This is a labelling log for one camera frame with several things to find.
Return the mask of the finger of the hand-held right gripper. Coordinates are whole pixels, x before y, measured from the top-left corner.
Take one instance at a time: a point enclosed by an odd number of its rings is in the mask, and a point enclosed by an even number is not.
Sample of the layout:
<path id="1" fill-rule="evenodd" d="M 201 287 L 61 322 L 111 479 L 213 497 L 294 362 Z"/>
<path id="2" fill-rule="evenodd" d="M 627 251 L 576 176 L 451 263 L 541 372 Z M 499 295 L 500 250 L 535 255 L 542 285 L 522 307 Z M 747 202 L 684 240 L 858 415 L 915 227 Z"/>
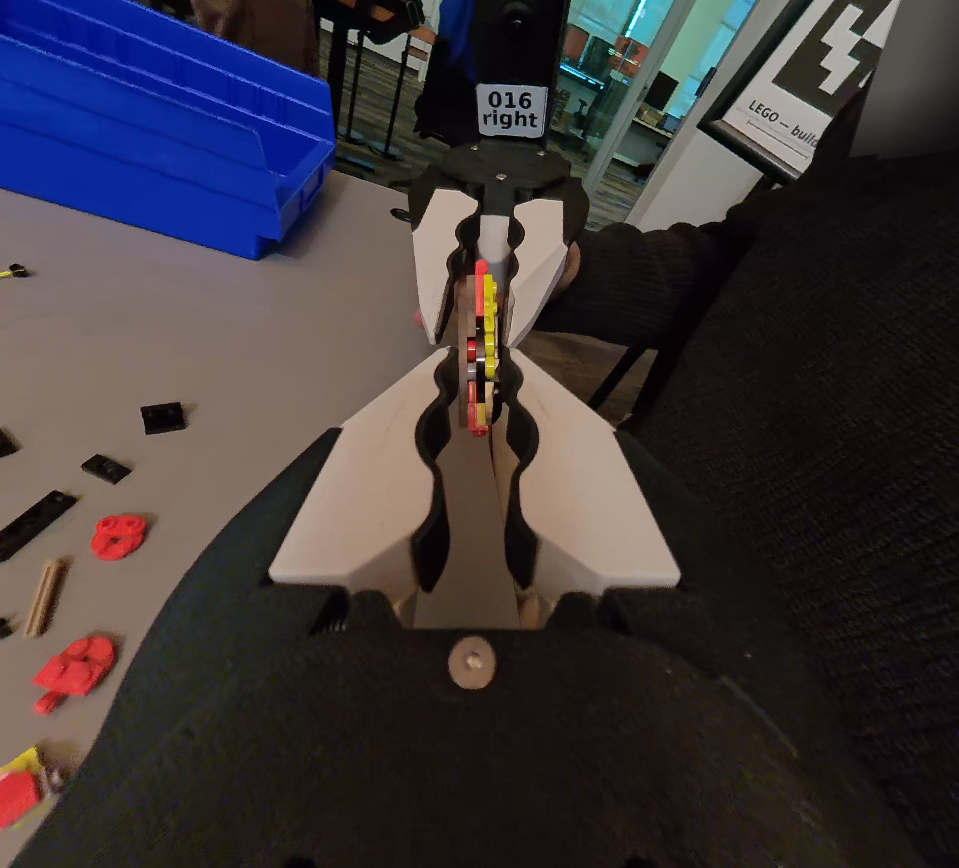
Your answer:
<path id="1" fill-rule="evenodd" d="M 568 244 L 564 238 L 564 203 L 532 200 L 514 208 L 521 241 L 511 249 L 515 270 L 508 283 L 505 345 L 518 347 L 532 329 L 563 273 Z"/>
<path id="2" fill-rule="evenodd" d="M 452 264 L 462 254 L 458 230 L 478 212 L 478 202 L 460 190 L 434 190 L 413 231 L 419 316 L 427 340 L 436 346 L 456 278 Z"/>

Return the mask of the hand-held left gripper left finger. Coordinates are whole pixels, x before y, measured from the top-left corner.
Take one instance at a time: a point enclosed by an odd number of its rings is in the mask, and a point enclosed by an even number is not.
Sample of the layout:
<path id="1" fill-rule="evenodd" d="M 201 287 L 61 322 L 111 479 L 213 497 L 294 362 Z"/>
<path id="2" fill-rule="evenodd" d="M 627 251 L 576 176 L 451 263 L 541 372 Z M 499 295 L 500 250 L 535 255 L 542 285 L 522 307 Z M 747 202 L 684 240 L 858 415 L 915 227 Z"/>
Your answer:
<path id="1" fill-rule="evenodd" d="M 332 443 L 270 564 L 279 584 L 430 593 L 449 555 L 438 455 L 452 436 L 454 350 L 442 347 L 324 437 Z"/>

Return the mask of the red round lego part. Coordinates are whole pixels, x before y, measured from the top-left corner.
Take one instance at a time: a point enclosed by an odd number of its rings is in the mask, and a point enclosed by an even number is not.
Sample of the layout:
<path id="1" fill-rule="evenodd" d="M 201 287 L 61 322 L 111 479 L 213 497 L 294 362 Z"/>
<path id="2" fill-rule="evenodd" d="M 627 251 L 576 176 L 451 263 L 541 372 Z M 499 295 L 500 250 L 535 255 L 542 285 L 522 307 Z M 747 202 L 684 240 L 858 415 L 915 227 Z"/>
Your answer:
<path id="1" fill-rule="evenodd" d="M 104 562 L 122 560 L 141 548 L 148 527 L 147 520 L 139 515 L 104 517 L 95 526 L 90 550 Z"/>

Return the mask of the long black lego plate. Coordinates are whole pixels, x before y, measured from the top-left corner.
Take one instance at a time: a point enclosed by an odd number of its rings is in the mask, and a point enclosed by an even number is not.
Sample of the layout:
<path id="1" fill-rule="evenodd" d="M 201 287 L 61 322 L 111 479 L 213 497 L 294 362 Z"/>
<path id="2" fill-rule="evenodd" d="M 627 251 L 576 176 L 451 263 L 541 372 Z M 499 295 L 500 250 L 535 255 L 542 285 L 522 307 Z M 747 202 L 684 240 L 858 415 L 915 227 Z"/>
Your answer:
<path id="1" fill-rule="evenodd" d="M 15 557 L 77 502 L 76 496 L 54 490 L 2 527 L 1 562 Z"/>

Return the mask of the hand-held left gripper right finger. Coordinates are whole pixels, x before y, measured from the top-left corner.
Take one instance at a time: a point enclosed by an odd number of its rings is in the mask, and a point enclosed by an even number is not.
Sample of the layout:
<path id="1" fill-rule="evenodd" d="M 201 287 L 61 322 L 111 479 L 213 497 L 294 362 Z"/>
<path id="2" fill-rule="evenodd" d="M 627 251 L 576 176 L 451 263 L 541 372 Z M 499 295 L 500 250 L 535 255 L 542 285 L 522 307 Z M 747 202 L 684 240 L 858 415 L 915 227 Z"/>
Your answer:
<path id="1" fill-rule="evenodd" d="M 521 595 L 558 602 L 680 581 L 625 435 L 518 349 L 503 365 L 503 519 Z"/>

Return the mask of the yellow black red lego model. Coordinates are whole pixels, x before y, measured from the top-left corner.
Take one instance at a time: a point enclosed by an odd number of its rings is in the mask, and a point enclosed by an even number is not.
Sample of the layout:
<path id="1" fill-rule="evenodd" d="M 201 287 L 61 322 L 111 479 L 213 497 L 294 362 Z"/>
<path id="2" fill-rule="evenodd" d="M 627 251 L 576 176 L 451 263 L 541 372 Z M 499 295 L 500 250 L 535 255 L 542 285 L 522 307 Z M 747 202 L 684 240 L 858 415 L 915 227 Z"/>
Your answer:
<path id="1" fill-rule="evenodd" d="M 454 302 L 460 425 L 478 438 L 489 434 L 497 418 L 498 309 L 497 282 L 487 261 L 480 258 L 457 283 Z"/>

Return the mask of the tan lego axle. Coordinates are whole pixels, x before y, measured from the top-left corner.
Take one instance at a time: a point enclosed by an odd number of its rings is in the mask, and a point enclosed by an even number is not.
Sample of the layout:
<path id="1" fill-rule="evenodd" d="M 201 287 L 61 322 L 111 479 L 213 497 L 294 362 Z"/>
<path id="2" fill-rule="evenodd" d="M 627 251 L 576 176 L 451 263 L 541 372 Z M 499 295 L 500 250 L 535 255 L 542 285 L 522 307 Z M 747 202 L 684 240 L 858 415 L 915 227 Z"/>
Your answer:
<path id="1" fill-rule="evenodd" d="M 42 636 L 51 621 L 58 593 L 68 572 L 65 559 L 52 559 L 45 563 L 38 587 L 25 622 L 23 636 L 34 639 Z"/>

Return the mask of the blue plastic bin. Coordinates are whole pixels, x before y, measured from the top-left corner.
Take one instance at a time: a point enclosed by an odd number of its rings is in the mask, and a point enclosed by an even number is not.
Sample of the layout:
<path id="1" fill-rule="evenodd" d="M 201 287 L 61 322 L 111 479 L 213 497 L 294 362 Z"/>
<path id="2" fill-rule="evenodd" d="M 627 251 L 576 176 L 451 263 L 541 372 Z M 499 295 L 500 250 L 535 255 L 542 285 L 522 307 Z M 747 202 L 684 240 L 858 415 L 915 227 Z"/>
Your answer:
<path id="1" fill-rule="evenodd" d="M 323 80 L 129 0 L 1 0 L 4 190 L 258 260 L 335 149 Z"/>

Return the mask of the blue jacket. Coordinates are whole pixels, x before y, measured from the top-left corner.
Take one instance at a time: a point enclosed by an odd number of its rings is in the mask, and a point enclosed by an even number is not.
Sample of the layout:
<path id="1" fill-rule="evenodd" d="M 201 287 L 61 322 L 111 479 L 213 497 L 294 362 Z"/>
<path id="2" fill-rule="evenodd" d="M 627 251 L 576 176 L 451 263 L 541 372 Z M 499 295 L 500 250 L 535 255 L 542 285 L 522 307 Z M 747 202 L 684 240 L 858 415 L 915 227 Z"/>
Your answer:
<path id="1" fill-rule="evenodd" d="M 473 49 L 474 0 L 442 0 L 414 131 L 449 147 L 479 138 Z"/>

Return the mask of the red yellow lego wedge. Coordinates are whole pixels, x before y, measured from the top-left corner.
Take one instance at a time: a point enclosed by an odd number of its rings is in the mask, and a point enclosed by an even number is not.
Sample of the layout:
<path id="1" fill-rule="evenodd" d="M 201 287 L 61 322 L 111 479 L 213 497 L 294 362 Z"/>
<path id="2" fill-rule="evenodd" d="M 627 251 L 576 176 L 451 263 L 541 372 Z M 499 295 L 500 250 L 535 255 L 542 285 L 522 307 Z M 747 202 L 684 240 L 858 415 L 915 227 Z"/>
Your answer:
<path id="1" fill-rule="evenodd" d="M 37 745 L 2 765 L 1 831 L 51 803 L 63 785 L 61 771 L 48 764 Z"/>

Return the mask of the red lego hinge plate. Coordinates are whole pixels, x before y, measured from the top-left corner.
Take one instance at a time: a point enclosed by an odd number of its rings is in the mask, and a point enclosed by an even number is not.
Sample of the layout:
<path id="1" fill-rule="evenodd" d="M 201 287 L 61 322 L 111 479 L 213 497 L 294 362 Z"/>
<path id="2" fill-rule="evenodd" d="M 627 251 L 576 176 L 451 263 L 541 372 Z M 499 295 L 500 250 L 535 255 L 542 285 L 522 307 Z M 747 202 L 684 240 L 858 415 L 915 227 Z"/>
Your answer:
<path id="1" fill-rule="evenodd" d="M 48 716 L 70 697 L 83 697 L 93 692 L 112 672 L 116 647 L 111 638 L 92 635 L 78 639 L 58 655 L 49 659 L 32 683 L 43 694 L 33 710 Z"/>

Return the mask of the person's right forearm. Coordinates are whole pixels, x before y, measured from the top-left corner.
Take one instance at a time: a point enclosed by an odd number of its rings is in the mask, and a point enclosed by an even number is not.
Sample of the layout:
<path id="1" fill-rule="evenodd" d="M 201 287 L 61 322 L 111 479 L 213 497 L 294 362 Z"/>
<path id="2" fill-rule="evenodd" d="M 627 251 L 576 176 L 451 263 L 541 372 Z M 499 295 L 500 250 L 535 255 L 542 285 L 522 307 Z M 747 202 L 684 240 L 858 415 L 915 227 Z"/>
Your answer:
<path id="1" fill-rule="evenodd" d="M 702 226 L 641 232 L 621 223 L 586 232 L 574 282 L 550 297 L 534 329 L 679 355 L 772 222 L 779 196 L 752 197 Z"/>

